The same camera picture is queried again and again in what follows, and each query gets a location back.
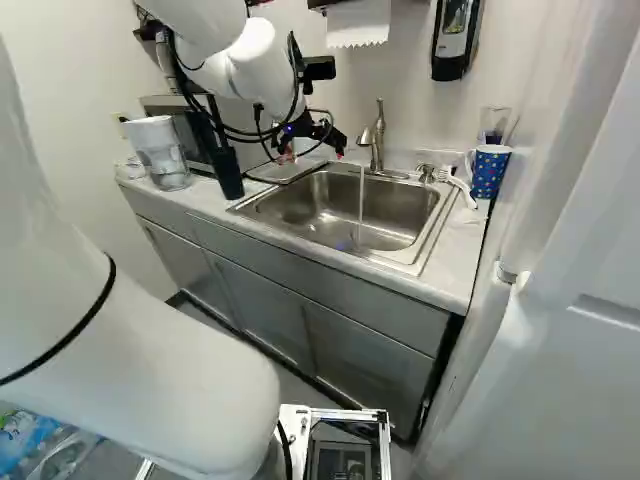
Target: sink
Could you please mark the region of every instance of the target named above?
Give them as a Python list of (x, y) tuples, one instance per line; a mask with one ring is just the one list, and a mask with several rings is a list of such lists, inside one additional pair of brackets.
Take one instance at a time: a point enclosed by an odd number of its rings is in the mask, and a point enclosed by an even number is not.
[(360, 169), (332, 163), (290, 185), (262, 192), (231, 211), (417, 275), (426, 262), (424, 255), (424, 261), (419, 260), (427, 240), (437, 237), (438, 229), (433, 227), (445, 204), (453, 203), (448, 201), (451, 196), (452, 187), (445, 184), (365, 175), (360, 223)]

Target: faucet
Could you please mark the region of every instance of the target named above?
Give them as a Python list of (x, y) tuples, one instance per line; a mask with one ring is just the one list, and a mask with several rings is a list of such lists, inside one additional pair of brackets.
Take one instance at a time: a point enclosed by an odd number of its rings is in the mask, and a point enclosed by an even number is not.
[(377, 102), (378, 118), (373, 125), (365, 127), (356, 139), (356, 144), (360, 147), (371, 147), (371, 165), (368, 174), (406, 180), (409, 175), (384, 168), (384, 132), (387, 128), (387, 122), (384, 119), (384, 102), (381, 98), (378, 98)]

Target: running water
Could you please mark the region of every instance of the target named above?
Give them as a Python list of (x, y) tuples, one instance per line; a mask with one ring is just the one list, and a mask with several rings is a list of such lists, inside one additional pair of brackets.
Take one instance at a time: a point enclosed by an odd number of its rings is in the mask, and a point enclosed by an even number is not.
[(358, 205), (358, 224), (356, 225), (356, 249), (362, 245), (362, 213), (364, 210), (364, 166), (360, 165), (360, 204)]

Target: floor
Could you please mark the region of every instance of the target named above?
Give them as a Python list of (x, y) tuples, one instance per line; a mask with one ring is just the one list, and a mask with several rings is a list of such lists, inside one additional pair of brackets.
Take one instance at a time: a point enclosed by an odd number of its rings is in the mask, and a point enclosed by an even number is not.
[[(226, 330), (193, 305), (179, 307), (183, 313), (216, 328)], [(274, 364), (280, 377), (281, 398), (284, 403), (308, 405), (317, 408), (340, 408), (284, 367)], [(72, 480), (134, 480), (142, 459), (112, 442), (102, 443), (75, 472)], [(391, 472), (393, 480), (405, 480), (409, 476), (411, 451), (396, 444), (391, 446)], [(182, 477), (156, 468), (151, 480), (182, 480)]]

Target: toothbrush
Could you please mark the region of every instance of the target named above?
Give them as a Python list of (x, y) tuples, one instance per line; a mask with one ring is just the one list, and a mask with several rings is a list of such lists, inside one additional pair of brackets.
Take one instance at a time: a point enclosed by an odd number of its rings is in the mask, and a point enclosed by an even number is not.
[(451, 175), (450, 166), (436, 168), (433, 170), (432, 175), (433, 175), (433, 179), (436, 182), (449, 183), (455, 187), (458, 187), (460, 190), (462, 190), (464, 201), (467, 203), (468, 208), (470, 208), (471, 210), (476, 210), (478, 208), (478, 204), (471, 197), (471, 188), (469, 188), (469, 185), (464, 183), (459, 178), (456, 178), (453, 175)]

